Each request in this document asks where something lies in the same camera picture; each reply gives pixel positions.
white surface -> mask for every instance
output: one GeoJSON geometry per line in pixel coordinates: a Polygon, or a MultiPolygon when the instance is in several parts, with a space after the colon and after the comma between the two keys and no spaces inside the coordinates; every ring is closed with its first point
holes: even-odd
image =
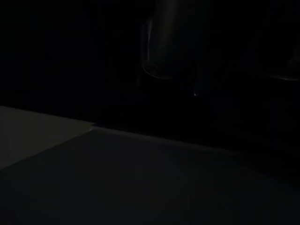
{"type": "Polygon", "coordinates": [[[91,124],[0,106],[0,169],[82,135],[91,124]]]}

